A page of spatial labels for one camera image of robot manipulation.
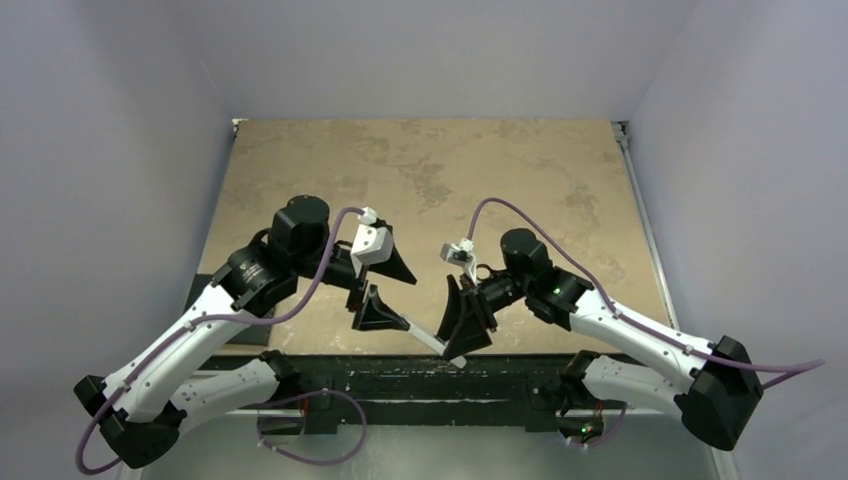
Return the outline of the red white remote control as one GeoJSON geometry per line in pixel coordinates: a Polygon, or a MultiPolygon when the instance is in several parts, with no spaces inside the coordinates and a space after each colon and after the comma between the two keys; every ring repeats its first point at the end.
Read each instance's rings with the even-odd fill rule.
{"type": "MultiPolygon", "coordinates": [[[[440,340],[432,332],[429,332],[424,329],[412,319],[405,318],[404,321],[408,325],[407,332],[410,335],[412,335],[416,340],[428,347],[430,350],[435,352],[442,360],[445,360],[444,354],[446,351],[446,344],[442,340],[440,340]]],[[[463,356],[457,356],[455,358],[448,359],[448,362],[460,369],[465,368],[467,365],[467,360],[463,356]]]]}

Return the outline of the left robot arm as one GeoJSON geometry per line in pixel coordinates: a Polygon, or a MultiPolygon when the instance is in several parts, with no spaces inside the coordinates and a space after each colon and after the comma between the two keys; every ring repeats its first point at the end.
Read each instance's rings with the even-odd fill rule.
{"type": "Polygon", "coordinates": [[[228,257],[155,342],[119,370],[88,375],[75,385],[90,415],[84,437],[99,433],[116,463],[137,469],[161,458],[200,424],[239,408],[305,411],[314,396],[280,351],[262,352],[236,370],[203,380],[195,372],[248,327],[286,322],[273,309],[297,294],[301,279],[311,290],[322,284],[346,290],[348,310],[358,312],[372,272],[416,283],[390,224],[370,208],[332,215],[319,197],[291,198],[268,228],[228,257]]]}

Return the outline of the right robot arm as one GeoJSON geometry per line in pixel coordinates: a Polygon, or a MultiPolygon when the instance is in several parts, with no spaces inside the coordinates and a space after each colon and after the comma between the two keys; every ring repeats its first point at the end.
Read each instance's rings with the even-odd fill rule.
{"type": "Polygon", "coordinates": [[[547,247],[525,228],[500,240],[504,267],[480,279],[469,239],[446,243],[443,261],[462,268],[448,280],[448,301],[437,332],[442,357],[459,357],[491,345],[500,310],[524,303],[534,317],[592,337],[632,358],[581,351],[562,374],[564,401],[622,401],[679,420],[698,440],[733,450],[761,401],[764,387],[737,340],[717,342],[684,334],[602,294],[599,286],[555,265],[547,247]]]}

